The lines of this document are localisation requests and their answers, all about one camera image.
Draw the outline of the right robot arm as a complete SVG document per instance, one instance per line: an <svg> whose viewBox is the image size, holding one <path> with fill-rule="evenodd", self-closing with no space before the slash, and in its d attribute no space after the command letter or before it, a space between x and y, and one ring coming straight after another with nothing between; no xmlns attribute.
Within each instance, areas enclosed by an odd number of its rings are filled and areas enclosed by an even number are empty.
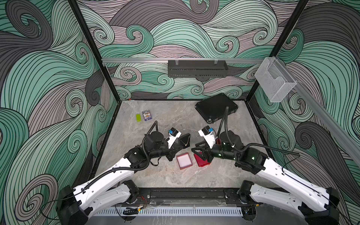
<svg viewBox="0 0 360 225"><path fill-rule="evenodd" d="M204 141L197 143L192 152L208 163L214 158L233 160L236 167L283 188L279 191L244 181L238 195L241 201L251 205L245 211L265 203L296 214L309 225L338 225L339 192L332 187L317 186L285 169L259 151L258 143L244 145L240 137L228 129L228 109L225 109L220 123L225 131L216 134L209 126L202 128L198 133Z"/></svg>

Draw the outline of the red jewelry box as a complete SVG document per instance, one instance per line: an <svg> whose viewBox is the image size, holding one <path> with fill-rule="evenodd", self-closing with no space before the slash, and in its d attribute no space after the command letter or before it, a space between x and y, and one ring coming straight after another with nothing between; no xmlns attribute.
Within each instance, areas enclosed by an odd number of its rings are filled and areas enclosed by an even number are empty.
<svg viewBox="0 0 360 225"><path fill-rule="evenodd" d="M180 170L189 168L193 165L189 153L184 153L176 157Z"/></svg>

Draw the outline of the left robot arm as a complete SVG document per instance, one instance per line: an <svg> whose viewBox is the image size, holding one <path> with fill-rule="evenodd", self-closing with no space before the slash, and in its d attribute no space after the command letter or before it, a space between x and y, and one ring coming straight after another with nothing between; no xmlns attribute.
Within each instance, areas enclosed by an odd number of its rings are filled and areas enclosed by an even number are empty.
<svg viewBox="0 0 360 225"><path fill-rule="evenodd" d="M84 225L94 214L111 205L135 202L138 188L130 177L145 170L153 158L166 157L172 161L183 149L176 142L181 135L173 127L168 131L168 138L164 138L155 121L141 144L130 149L112 167L81 185L64 187L56 203L60 224Z"/></svg>

